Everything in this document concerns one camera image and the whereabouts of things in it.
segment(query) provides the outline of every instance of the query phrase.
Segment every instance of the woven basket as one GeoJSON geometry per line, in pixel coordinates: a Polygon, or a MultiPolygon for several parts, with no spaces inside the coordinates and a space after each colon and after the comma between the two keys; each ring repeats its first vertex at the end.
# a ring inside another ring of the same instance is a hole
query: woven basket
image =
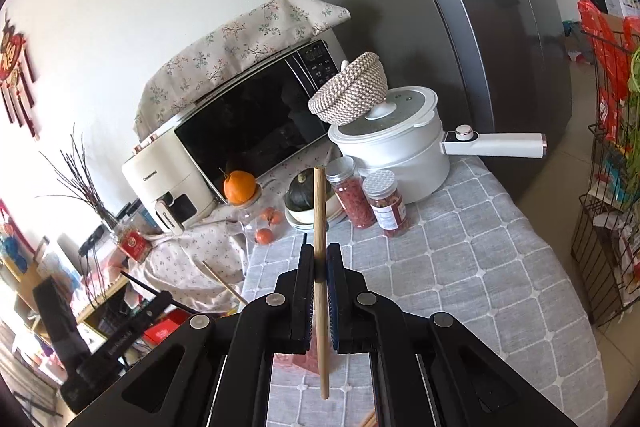
{"type": "Polygon", "coordinates": [[[309,111],[326,123],[347,125],[383,102],[386,89],[380,57],[366,52],[318,89],[309,111]]]}

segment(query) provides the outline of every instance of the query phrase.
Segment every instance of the microwave cover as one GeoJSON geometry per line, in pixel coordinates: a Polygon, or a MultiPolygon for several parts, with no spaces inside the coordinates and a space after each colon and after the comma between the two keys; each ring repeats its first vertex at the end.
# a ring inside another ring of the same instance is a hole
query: microwave cover
{"type": "Polygon", "coordinates": [[[191,102],[260,60],[350,19],[320,0],[271,0],[184,48],[145,84],[134,131],[145,139],[191,102]]]}

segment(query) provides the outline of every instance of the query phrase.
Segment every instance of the white label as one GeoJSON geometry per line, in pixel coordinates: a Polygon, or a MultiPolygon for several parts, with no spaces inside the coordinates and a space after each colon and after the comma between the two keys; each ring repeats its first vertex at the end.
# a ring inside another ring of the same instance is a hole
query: white label
{"type": "Polygon", "coordinates": [[[397,229],[406,218],[406,207],[402,200],[390,206],[372,206],[371,208],[373,208],[373,213],[376,214],[378,224],[383,230],[397,229]],[[400,219],[397,219],[394,208],[397,210],[400,219]]]}

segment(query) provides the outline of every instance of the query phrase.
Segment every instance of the checkered tablecloth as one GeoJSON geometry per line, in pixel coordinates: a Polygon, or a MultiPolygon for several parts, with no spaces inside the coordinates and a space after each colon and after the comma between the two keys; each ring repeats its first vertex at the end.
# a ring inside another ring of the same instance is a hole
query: checkered tablecloth
{"type": "MultiPolygon", "coordinates": [[[[554,252],[484,164],[453,157],[445,184],[408,214],[401,237],[344,220],[327,241],[340,243],[344,265],[369,289],[414,314],[451,313],[580,427],[604,427],[604,374],[586,314],[554,252]]],[[[244,297],[272,292],[296,268],[301,243],[297,233],[256,248],[244,297]]],[[[317,375],[275,367],[268,426],[357,425],[373,407],[368,355],[335,355],[330,383],[323,401],[317,375]]]]}

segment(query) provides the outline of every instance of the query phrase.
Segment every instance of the silver lid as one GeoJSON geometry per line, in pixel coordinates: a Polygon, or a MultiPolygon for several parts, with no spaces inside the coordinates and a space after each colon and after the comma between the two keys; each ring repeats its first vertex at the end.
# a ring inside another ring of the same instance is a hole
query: silver lid
{"type": "Polygon", "coordinates": [[[393,194],[396,188],[396,175],[386,169],[370,174],[362,184],[362,190],[372,200],[382,200],[393,194]]]}
{"type": "Polygon", "coordinates": [[[367,115],[361,116],[347,125],[340,126],[340,132],[347,136],[364,136],[390,129],[411,118],[426,103],[421,92],[411,89],[395,89],[394,92],[387,93],[385,100],[386,103],[394,104],[395,110],[376,120],[369,120],[367,115]]]}
{"type": "Polygon", "coordinates": [[[324,169],[324,175],[331,184],[338,184],[353,176],[356,164],[351,156],[343,156],[329,162],[324,169]]]}

